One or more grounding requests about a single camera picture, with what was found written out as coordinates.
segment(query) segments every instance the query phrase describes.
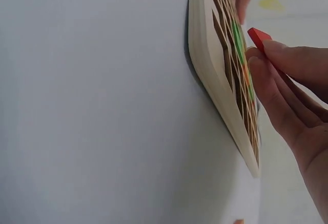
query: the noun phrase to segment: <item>wooden game piece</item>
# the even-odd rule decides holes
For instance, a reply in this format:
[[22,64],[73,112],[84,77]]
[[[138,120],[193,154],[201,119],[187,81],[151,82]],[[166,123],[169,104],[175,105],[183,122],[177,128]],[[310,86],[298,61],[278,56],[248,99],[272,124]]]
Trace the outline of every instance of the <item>wooden game piece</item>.
[[257,108],[246,44],[232,0],[189,0],[191,61],[254,177],[259,177]]
[[257,47],[257,49],[259,49],[265,55],[263,40],[266,39],[271,40],[272,39],[271,36],[256,28],[251,28],[247,32],[248,35],[251,37],[252,41],[254,42],[255,46]]
[[236,220],[234,224],[244,224],[244,220]]

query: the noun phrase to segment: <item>yellow mark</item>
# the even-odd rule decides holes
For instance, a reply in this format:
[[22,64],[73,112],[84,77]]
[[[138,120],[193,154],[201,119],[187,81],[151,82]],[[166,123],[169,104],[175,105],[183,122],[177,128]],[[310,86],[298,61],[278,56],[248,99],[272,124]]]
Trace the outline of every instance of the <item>yellow mark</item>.
[[278,0],[261,0],[259,5],[266,10],[284,11],[285,7]]

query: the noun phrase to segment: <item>white wall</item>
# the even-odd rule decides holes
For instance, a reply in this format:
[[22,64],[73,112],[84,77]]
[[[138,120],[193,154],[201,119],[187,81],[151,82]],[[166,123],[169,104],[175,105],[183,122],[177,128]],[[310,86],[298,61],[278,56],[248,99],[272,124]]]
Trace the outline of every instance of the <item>white wall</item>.
[[[328,14],[250,21],[289,46],[328,47]],[[260,224],[323,223],[308,194],[291,151],[261,109],[262,186]]]
[[0,0],[0,223],[256,223],[188,0]]

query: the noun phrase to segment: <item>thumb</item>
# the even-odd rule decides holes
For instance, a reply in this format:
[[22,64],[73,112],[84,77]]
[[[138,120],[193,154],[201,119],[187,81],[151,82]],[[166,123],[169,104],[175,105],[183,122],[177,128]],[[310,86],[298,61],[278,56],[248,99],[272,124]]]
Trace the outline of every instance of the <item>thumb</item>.
[[328,49],[288,47],[273,40],[264,40],[263,45],[266,56],[277,69],[328,101]]

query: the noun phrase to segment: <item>orange piece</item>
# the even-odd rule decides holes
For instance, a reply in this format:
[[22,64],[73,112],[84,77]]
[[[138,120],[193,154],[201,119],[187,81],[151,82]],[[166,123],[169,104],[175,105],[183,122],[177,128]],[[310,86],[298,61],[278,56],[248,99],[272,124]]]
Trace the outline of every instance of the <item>orange piece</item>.
[[248,67],[247,67],[246,64],[244,64],[242,66],[242,68],[243,68],[243,73],[244,73],[244,76],[245,76],[245,79],[246,79],[246,85],[249,86],[250,85],[250,78],[248,76],[248,74],[249,74]]
[[272,39],[271,36],[256,28],[251,28],[250,30],[247,31],[247,33],[251,37],[254,44],[256,45],[257,49],[259,49],[265,55],[263,40]]
[[234,224],[244,224],[244,220],[236,220]]

